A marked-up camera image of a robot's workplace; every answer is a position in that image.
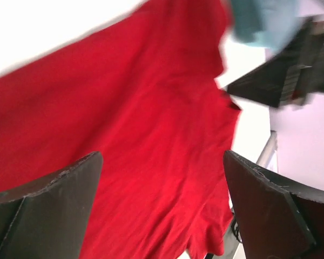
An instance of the red fabric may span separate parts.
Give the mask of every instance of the red fabric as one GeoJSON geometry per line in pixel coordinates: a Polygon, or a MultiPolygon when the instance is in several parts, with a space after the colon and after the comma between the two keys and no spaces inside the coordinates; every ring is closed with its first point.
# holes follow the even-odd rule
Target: red fabric
{"type": "Polygon", "coordinates": [[[219,0],[150,0],[0,78],[0,191],[101,151],[81,259],[221,254],[239,109],[218,90],[219,0]]]}

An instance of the wrinkled red fabric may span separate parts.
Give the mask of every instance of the wrinkled red fabric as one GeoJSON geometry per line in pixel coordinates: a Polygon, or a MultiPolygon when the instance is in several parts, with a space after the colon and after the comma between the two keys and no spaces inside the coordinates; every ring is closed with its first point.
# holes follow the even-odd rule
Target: wrinkled red fabric
{"type": "Polygon", "coordinates": [[[81,259],[222,254],[222,155],[239,109],[214,78],[219,0],[150,0],[0,78],[0,191],[101,151],[81,259]]]}

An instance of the red cloth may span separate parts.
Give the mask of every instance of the red cloth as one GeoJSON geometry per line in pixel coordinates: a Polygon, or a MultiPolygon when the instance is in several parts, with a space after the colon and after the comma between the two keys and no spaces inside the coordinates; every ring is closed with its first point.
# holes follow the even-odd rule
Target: red cloth
{"type": "Polygon", "coordinates": [[[239,114],[213,80],[227,24],[220,0],[150,0],[1,77],[0,191],[101,151],[81,259],[221,254],[239,114]]]}

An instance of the blurry teal object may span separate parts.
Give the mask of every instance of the blurry teal object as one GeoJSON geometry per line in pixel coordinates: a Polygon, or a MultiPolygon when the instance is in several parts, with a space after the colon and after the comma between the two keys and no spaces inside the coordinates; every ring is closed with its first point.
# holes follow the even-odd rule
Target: blurry teal object
{"type": "Polygon", "coordinates": [[[231,0],[238,41],[279,52],[300,29],[299,0],[231,0]]]}

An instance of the red shirt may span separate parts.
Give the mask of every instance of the red shirt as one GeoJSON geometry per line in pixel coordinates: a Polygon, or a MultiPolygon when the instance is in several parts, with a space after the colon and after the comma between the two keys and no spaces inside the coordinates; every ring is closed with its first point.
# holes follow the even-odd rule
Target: red shirt
{"type": "Polygon", "coordinates": [[[101,151],[81,259],[221,254],[239,114],[214,82],[227,24],[219,0],[150,0],[1,77],[0,191],[101,151]]]}

